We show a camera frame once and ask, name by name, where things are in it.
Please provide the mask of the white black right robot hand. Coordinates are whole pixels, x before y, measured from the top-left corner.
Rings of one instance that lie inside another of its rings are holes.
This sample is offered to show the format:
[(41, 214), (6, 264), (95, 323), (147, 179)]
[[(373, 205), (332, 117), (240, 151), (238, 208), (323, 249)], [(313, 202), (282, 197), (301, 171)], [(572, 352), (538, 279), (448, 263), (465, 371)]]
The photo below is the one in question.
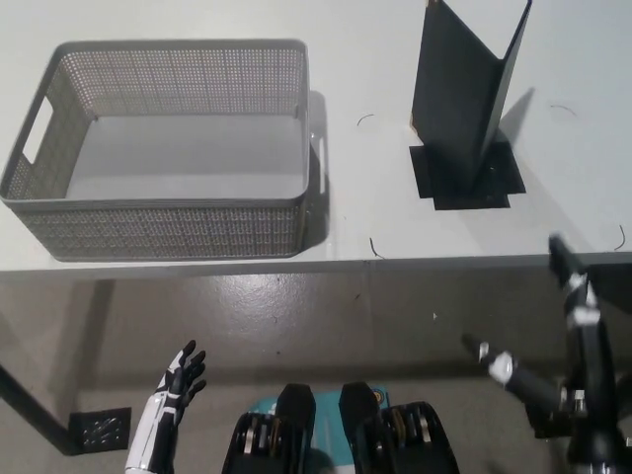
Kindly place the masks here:
[(612, 350), (600, 305), (587, 268), (553, 234), (548, 240), (549, 269), (564, 295), (567, 376), (560, 384), (529, 369), (508, 351), (464, 334), (461, 342), (477, 363), (525, 408), (539, 438), (602, 430), (616, 433), (618, 401)]

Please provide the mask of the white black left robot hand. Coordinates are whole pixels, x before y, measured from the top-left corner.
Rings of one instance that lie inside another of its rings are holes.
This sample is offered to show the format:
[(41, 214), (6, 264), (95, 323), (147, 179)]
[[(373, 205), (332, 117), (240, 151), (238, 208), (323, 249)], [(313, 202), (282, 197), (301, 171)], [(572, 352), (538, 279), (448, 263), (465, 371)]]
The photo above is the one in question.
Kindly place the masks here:
[(197, 342), (190, 340), (166, 369), (154, 394), (161, 399), (160, 418), (170, 416), (177, 428), (185, 410), (206, 385), (201, 379), (205, 370), (205, 351), (196, 353)]

